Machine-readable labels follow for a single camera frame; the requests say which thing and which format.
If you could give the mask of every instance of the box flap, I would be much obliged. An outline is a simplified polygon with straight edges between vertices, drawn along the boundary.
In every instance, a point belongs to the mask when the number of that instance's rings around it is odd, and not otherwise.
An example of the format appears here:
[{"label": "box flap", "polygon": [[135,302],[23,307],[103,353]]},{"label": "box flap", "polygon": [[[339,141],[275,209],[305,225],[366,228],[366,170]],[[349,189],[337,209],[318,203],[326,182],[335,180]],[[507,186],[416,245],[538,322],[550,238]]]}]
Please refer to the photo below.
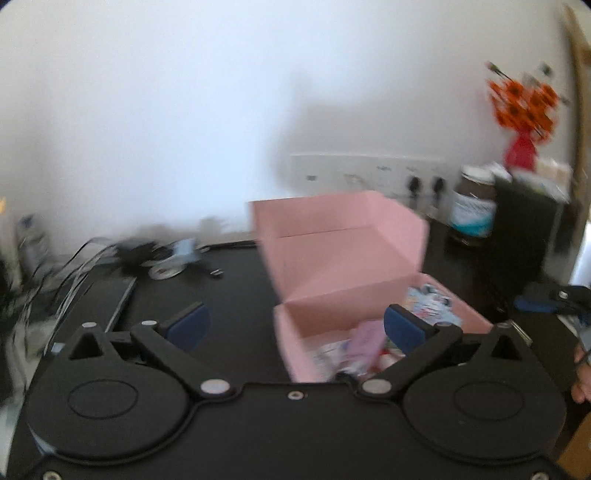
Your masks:
[{"label": "box flap", "polygon": [[254,202],[256,237],[283,301],[409,275],[427,224],[378,192]]}]

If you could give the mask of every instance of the glass jar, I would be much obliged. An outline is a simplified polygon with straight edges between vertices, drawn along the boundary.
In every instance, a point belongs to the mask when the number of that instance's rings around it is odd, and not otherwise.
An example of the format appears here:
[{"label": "glass jar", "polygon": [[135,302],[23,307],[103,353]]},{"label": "glass jar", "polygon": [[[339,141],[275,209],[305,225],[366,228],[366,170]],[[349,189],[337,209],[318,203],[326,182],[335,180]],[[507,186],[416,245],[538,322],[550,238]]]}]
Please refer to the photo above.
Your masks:
[{"label": "glass jar", "polygon": [[479,247],[490,236],[495,219],[495,178],[489,170],[462,167],[454,189],[450,236],[467,247]]}]

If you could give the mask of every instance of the jar label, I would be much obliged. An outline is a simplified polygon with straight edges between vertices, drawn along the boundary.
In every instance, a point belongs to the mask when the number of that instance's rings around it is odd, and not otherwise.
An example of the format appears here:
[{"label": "jar label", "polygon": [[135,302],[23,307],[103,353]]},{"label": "jar label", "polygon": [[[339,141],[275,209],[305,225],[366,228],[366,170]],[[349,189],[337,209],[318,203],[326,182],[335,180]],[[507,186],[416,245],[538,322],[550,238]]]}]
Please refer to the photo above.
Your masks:
[{"label": "jar label", "polygon": [[456,193],[450,225],[466,235],[486,238],[491,234],[496,203]]}]

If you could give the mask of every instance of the white wall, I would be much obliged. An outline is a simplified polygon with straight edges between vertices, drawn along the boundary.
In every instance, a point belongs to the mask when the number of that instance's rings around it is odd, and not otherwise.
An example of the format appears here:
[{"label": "white wall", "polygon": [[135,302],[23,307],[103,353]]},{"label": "white wall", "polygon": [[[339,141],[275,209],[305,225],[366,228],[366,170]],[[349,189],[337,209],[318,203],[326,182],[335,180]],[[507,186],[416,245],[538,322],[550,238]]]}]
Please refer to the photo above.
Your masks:
[{"label": "white wall", "polygon": [[[499,160],[484,62],[517,76],[544,60],[571,96],[559,5],[13,0],[0,189],[68,252],[99,234],[247,231],[246,202],[296,193],[279,174],[294,152]],[[542,154],[570,161],[571,117]]]}]

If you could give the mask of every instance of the wall socket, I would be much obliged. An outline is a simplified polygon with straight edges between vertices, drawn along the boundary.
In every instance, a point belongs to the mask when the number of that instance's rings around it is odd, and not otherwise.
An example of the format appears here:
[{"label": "wall socket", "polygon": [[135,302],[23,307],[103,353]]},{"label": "wall socket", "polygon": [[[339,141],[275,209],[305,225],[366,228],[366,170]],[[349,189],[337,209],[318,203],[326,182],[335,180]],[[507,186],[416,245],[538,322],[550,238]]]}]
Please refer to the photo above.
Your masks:
[{"label": "wall socket", "polygon": [[298,153],[291,156],[291,183],[297,194],[376,190],[386,197],[409,205],[408,182],[418,177],[422,189],[417,211],[425,213],[433,199],[432,185],[437,177],[446,182],[438,219],[446,221],[452,190],[460,166],[433,157],[395,157],[388,155],[350,155]]}]

